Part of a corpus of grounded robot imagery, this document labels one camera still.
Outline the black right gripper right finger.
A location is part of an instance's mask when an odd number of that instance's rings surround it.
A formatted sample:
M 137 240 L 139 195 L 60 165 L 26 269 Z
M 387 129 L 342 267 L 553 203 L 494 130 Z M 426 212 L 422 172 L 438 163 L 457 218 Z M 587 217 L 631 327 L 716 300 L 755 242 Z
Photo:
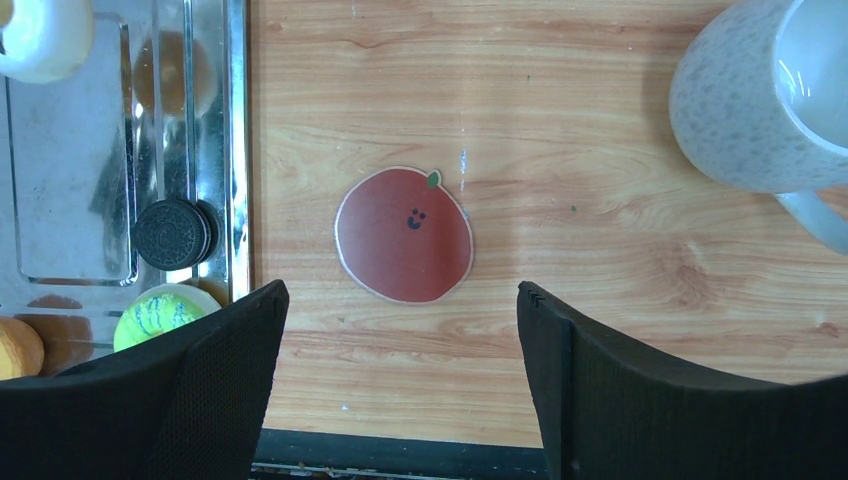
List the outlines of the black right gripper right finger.
M 843 479 L 847 379 L 786 385 L 654 348 L 524 281 L 517 326 L 553 479 Z

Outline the white chocolate drizzle donut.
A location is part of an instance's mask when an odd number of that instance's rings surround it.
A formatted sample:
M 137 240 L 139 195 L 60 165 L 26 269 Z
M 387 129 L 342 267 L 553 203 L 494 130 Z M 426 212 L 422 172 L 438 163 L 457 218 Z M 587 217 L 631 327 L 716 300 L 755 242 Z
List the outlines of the white chocolate drizzle donut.
M 46 84 L 73 74 L 94 39 L 91 2 L 12 0 L 1 3 L 1 74 Z

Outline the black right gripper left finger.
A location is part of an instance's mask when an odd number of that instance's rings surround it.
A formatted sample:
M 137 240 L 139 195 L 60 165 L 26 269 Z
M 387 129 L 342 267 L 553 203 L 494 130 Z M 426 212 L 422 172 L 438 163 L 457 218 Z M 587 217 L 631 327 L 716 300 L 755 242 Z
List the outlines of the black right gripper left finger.
M 5 479 L 244 479 L 289 306 L 275 280 L 137 346 L 1 385 Z

